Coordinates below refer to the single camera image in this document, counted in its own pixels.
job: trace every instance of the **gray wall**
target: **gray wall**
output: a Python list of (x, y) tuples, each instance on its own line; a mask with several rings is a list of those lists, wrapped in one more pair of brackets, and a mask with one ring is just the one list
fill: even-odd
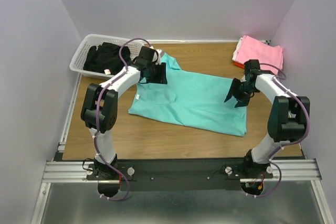
[(0, 5), (0, 222), (30, 223), (66, 116), (80, 37), (61, 0)]
[(272, 40), (285, 47), (286, 85), (311, 101), (311, 131), (303, 150), (316, 158), (336, 219), (336, 1), (295, 0)]
[(270, 39), (294, 0), (62, 0), (81, 37)]

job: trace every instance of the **wooden surface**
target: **wooden surface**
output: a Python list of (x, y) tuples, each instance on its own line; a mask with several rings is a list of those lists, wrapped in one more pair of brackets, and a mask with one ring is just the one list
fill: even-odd
[[(175, 57), (183, 70), (228, 78), (243, 76), (243, 70), (235, 67), (231, 60), (235, 43), (154, 46)], [(81, 78), (63, 160), (82, 160), (95, 154), (92, 137), (80, 119), (80, 111), (87, 86), (101, 82)], [(243, 157), (266, 135), (271, 104), (261, 93), (256, 93), (247, 107), (246, 135), (238, 137), (129, 115), (128, 108), (136, 90), (136, 86), (131, 87), (118, 102), (118, 118), (112, 130), (118, 158)], [(289, 146), (279, 156), (301, 156), (301, 150), (298, 145)]]

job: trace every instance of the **pink towel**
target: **pink towel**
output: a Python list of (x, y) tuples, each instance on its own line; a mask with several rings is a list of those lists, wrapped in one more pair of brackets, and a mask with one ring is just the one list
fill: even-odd
[[(243, 36), (239, 48), (238, 46), (238, 53), (233, 58), (235, 62), (244, 64), (248, 60), (257, 59), (260, 63), (272, 64), (282, 69), (284, 62), (282, 47), (271, 47), (246, 35)], [(271, 70), (274, 74), (278, 74), (278, 70), (273, 67), (261, 65), (260, 68), (262, 70)]]

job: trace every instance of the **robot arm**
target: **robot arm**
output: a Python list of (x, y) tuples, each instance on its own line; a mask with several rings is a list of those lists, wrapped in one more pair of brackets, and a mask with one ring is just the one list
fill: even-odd
[(307, 118), (295, 96), (304, 105), (309, 114), (309, 99), (288, 93), (271, 71), (260, 69), (258, 60), (250, 60), (245, 64), (245, 81), (234, 79), (225, 101), (232, 96), (237, 99), (238, 106), (247, 106), (254, 92), (262, 92), (272, 103), (267, 124), (267, 135), (260, 144), (249, 150), (244, 163), (239, 167), (247, 177), (256, 177), (266, 171), (269, 160), (286, 145), (296, 144), (307, 128)]
[[(113, 147), (111, 129), (117, 120), (118, 98), (131, 86), (146, 78), (147, 83), (167, 84), (165, 63), (161, 63), (162, 50), (142, 47), (139, 56), (127, 69), (124, 67), (117, 75), (99, 85), (88, 86), (84, 99), (81, 119), (85, 121), (92, 136), (97, 136), (97, 147), (104, 159), (112, 164), (117, 156)], [(99, 133), (97, 135), (97, 100), (100, 92), (105, 88), (102, 96), (104, 104), (100, 106)], [(95, 161), (104, 164), (99, 155)]]

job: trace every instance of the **white laundry basket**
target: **white laundry basket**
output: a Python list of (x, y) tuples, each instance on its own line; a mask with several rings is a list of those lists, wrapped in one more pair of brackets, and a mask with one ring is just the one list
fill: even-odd
[[(110, 79), (113, 76), (111, 74), (96, 73), (83, 70), (83, 66), (86, 61), (88, 51), (90, 47), (101, 45), (103, 42), (109, 42), (121, 46), (128, 40), (129, 39), (125, 38), (118, 38), (98, 34), (89, 34), (84, 38), (84, 40), (77, 48), (69, 67), (72, 71), (79, 72), (84, 76), (95, 77), (99, 79)], [(131, 51), (131, 59), (134, 59), (136, 56), (139, 55), (142, 46), (144, 46), (144, 43), (138, 40), (132, 41), (131, 43), (127, 44), (127, 47)]]

